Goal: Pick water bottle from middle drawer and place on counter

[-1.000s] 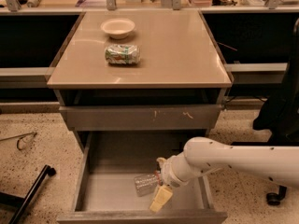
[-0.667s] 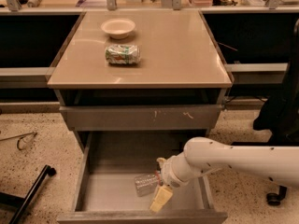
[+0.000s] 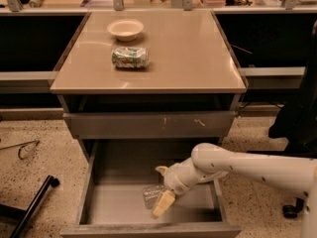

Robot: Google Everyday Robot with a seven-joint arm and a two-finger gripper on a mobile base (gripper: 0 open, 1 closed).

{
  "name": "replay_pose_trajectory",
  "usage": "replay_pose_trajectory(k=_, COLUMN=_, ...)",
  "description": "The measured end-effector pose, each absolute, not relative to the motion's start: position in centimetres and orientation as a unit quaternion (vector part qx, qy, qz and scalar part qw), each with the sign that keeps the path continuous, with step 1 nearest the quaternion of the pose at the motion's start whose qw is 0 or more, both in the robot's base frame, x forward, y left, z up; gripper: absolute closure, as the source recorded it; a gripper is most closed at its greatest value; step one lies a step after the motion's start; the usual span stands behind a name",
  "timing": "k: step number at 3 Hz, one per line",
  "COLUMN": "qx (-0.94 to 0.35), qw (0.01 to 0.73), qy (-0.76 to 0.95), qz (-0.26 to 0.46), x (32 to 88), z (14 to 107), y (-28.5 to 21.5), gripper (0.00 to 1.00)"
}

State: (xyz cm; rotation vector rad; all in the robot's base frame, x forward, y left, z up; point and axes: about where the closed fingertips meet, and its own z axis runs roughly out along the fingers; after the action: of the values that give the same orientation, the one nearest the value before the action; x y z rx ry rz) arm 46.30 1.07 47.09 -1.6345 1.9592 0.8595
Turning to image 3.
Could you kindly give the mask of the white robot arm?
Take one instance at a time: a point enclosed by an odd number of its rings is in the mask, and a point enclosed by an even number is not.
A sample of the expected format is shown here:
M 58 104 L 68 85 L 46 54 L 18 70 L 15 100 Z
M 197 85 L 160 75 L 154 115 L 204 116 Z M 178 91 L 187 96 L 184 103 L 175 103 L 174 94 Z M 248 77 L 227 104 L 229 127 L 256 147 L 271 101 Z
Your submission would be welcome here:
M 300 238 L 317 238 L 316 159 L 231 152 L 201 143 L 185 161 L 170 167 L 158 166 L 157 171 L 163 176 L 165 191 L 159 194 L 153 207 L 155 217 L 163 215 L 178 195 L 195 185 L 234 173 L 303 199 Z

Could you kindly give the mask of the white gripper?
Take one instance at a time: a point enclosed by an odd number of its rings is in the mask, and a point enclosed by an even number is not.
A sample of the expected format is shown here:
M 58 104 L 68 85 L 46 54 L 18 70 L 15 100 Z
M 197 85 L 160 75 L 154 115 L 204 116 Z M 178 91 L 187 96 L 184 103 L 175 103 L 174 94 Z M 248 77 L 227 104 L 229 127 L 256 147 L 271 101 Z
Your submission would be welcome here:
M 205 173 L 199 170 L 188 158 L 170 167 L 157 166 L 156 171 L 163 176 L 163 184 L 167 190 L 158 194 L 152 209 L 152 218 L 160 218 L 175 202 L 175 195 L 185 194 L 199 183 L 223 178 L 227 172 Z

